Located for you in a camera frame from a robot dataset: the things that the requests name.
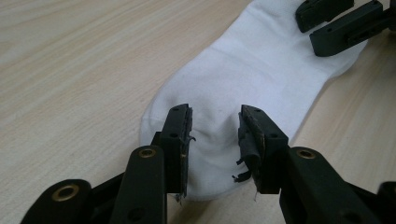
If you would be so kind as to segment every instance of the fabric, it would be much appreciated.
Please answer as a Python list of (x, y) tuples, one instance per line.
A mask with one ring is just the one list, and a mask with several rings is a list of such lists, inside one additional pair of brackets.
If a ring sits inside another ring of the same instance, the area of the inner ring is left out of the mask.
[(177, 71), (148, 106), (141, 145), (148, 145), (168, 110), (193, 109), (187, 199), (211, 200), (237, 189), (238, 112), (252, 105), (267, 113), (292, 139), (324, 83), (344, 73), (365, 43), (319, 58), (309, 33), (302, 34), (294, 13), (298, 0), (257, 0), (210, 47)]

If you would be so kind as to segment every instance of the sock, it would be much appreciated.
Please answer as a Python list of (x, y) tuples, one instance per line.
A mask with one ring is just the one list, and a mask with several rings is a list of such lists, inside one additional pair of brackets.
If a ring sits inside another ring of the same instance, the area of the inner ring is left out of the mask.
[(294, 18), (299, 0), (256, 0), (210, 47), (177, 71), (159, 90), (142, 118), (140, 144), (160, 132), (168, 110), (192, 107), (188, 200), (212, 200), (237, 189), (237, 130), (241, 105), (266, 114), (290, 138), (324, 83), (344, 73), (365, 43), (319, 58), (309, 33)]

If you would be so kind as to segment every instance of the wood grain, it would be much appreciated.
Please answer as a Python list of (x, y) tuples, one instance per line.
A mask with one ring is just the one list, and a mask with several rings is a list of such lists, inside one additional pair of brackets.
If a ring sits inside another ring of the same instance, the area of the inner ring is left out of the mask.
[[(156, 91), (248, 3), (1, 1), (0, 223), (19, 223), (56, 182), (96, 186), (121, 173)], [(317, 149), (345, 180), (370, 191), (395, 180), (395, 62), (395, 34), (371, 39), (326, 86), (292, 144)], [(211, 202), (180, 206), (169, 198), (168, 221), (284, 222), (277, 196), (254, 200), (251, 182)]]

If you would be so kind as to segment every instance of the screw hole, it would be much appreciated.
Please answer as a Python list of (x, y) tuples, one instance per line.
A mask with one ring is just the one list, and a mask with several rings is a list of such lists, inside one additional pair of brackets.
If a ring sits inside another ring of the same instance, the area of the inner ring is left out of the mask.
[(137, 222), (143, 218), (145, 213), (144, 208), (135, 208), (128, 213), (128, 220), (132, 223)]
[(305, 149), (298, 149), (297, 155), (304, 159), (314, 159), (316, 157), (314, 153)]
[(139, 151), (139, 156), (141, 158), (150, 158), (155, 155), (155, 150), (151, 148), (145, 148)]
[(79, 187), (75, 184), (66, 185), (57, 189), (52, 194), (52, 200), (55, 202), (64, 202), (74, 198), (79, 191)]

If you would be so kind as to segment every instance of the black plastic part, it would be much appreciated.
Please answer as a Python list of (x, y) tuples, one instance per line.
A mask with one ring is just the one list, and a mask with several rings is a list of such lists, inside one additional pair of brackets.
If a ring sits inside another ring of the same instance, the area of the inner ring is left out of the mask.
[(90, 224), (107, 224), (110, 221), (122, 178), (123, 173), (91, 190), (89, 202), (93, 207), (93, 211), (90, 217)]
[(21, 224), (87, 223), (91, 185), (85, 180), (68, 179), (46, 189), (26, 213)]
[(169, 110), (163, 130), (156, 133), (152, 145), (163, 149), (165, 156), (166, 191), (187, 195), (189, 145), (192, 127), (192, 109), (177, 105)]
[(381, 33), (390, 26), (390, 10), (378, 1), (369, 2), (344, 17), (316, 30), (309, 37), (319, 57), (333, 56)]
[(389, 4), (390, 26), (391, 31), (396, 31), (396, 0), (390, 0)]
[(289, 179), (286, 179), (280, 192), (279, 204), (282, 209), (283, 218), (288, 224), (306, 223), (307, 213), (300, 197), (292, 186)]
[(132, 153), (109, 223), (135, 222), (166, 223), (164, 155), (159, 147)]
[(304, 205), (306, 221), (302, 223), (380, 223), (317, 151), (292, 148), (288, 152), (287, 171)]
[(278, 194), (289, 138), (259, 108), (242, 105), (238, 129), (241, 160), (252, 173), (257, 191)]
[(298, 28), (304, 33), (325, 21), (331, 21), (353, 5), (353, 0), (306, 0), (296, 10)]
[(396, 182), (385, 182), (379, 187), (377, 193), (376, 212), (383, 223), (396, 221)]
[(367, 205), (367, 207), (374, 211), (377, 209), (377, 197), (374, 193), (359, 188), (358, 186), (348, 183), (349, 187), (355, 192), (356, 195), (361, 199), (361, 201)]

